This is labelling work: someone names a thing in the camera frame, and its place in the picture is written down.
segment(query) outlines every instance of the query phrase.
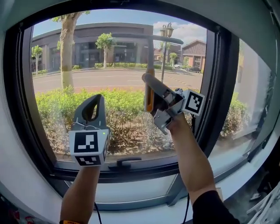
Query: road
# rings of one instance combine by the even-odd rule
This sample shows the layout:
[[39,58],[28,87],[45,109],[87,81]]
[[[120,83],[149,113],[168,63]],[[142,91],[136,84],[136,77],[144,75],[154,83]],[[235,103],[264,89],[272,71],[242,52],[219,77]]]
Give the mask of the road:
[[[138,70],[95,70],[73,73],[75,92],[82,88],[88,91],[100,89],[144,89],[141,79],[144,71]],[[171,88],[200,89],[202,75],[197,73],[165,73],[164,83]],[[156,78],[161,79],[161,72],[156,72]],[[33,79],[35,92],[47,92],[61,87],[60,75],[47,75]]]

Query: lamp post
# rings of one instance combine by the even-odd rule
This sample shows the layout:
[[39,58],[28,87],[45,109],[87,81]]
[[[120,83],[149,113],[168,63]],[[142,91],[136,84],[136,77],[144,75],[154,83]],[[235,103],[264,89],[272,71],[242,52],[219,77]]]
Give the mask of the lamp post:
[[[166,25],[163,25],[161,29],[161,36],[170,38],[172,36],[173,30],[174,29],[171,27],[171,23],[168,23],[167,27]],[[163,60],[161,65],[161,82],[163,82],[163,76],[165,73],[166,47],[167,47],[167,42],[165,41],[163,47]]]

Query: sky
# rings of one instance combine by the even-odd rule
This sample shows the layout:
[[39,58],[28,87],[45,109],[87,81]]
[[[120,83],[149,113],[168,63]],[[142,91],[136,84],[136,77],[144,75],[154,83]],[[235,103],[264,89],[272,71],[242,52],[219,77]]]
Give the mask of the sky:
[[[82,14],[77,20],[77,25],[102,22],[123,22],[153,25],[154,35],[160,35],[162,25],[167,25],[171,22],[172,27],[174,28],[172,37],[182,40],[184,45],[197,39],[206,42],[207,30],[203,27],[175,17],[139,10],[92,10],[88,15]],[[34,26],[33,37],[56,29],[61,29],[60,22],[56,23],[51,20],[43,21]]]

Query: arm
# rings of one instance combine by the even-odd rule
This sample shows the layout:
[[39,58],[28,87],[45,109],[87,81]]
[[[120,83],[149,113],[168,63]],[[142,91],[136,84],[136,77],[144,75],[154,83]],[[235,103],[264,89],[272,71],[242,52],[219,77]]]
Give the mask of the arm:
[[99,167],[82,167],[62,200],[60,220],[87,224],[93,212]]
[[214,175],[210,163],[197,144],[184,115],[176,116],[168,129],[178,155],[181,178],[193,204],[203,193],[216,191]]

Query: cloud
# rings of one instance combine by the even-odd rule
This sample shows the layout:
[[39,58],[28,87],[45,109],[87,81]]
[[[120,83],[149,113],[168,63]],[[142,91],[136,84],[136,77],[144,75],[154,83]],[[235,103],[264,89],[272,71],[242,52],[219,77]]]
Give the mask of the cloud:
[[[154,23],[154,35],[160,35],[160,29],[162,25],[167,25],[168,22],[159,21]],[[180,39],[184,42],[184,45],[194,41],[201,40],[206,42],[207,30],[201,26],[193,23],[178,24],[177,22],[172,23],[174,28],[172,37]]]

